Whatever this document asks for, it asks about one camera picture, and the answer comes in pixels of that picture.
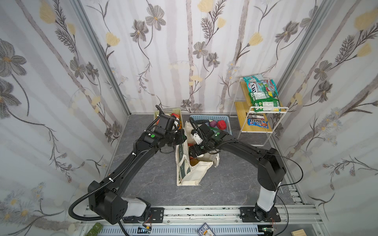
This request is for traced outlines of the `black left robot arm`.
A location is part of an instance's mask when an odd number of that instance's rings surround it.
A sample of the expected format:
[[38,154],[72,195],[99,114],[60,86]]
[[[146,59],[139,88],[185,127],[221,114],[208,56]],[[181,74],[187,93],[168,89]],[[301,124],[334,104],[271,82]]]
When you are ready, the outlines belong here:
[[[149,214],[150,204],[141,198],[127,200],[123,194],[129,183],[141,167],[163,147],[174,147],[186,141],[184,130],[180,129],[180,120],[174,115],[167,115],[158,108],[158,116],[149,124],[133,143],[131,153],[101,182],[93,181],[88,186],[88,193],[80,197],[69,207],[69,216],[79,221],[106,220],[114,225],[125,217],[144,217]],[[89,201],[90,210],[96,217],[77,215],[74,208],[84,200]]]

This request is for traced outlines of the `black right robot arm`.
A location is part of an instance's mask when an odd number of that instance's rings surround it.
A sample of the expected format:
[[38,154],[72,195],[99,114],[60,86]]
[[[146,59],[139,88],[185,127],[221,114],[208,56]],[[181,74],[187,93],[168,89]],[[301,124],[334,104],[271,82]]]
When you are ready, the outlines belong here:
[[219,151],[230,152],[257,168],[260,184],[259,197],[254,214],[258,221],[266,221],[276,203],[276,195],[286,174],[283,158],[274,148],[269,150],[255,147],[239,141],[223,130],[214,131],[206,124],[198,125],[192,117],[189,122],[193,127],[191,135],[196,144],[189,147],[192,157]]

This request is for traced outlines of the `blue m&m candy packet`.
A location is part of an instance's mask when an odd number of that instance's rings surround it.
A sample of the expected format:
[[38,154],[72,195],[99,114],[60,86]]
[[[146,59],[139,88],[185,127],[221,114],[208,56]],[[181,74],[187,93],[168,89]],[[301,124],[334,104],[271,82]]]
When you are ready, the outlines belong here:
[[268,129],[268,122],[265,120],[264,116],[249,114],[247,118],[249,126],[256,126],[260,128]]

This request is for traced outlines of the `red pepper toy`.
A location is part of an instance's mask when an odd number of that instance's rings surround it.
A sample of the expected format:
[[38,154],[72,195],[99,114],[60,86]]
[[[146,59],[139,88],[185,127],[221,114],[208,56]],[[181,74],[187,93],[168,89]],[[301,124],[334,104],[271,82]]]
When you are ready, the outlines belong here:
[[225,120],[217,121],[217,128],[219,130],[226,130],[227,129],[227,124],[226,124]]

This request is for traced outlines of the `cream floral tote bag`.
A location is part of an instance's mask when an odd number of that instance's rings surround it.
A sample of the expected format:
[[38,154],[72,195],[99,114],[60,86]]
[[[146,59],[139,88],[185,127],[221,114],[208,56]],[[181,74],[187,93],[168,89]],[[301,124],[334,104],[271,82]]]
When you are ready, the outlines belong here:
[[196,144],[191,135],[193,127],[189,122],[185,122],[184,132],[187,140],[176,146],[176,184],[177,186],[199,186],[199,183],[212,166],[218,167],[220,156],[218,153],[206,153],[195,158],[189,154],[189,148]]

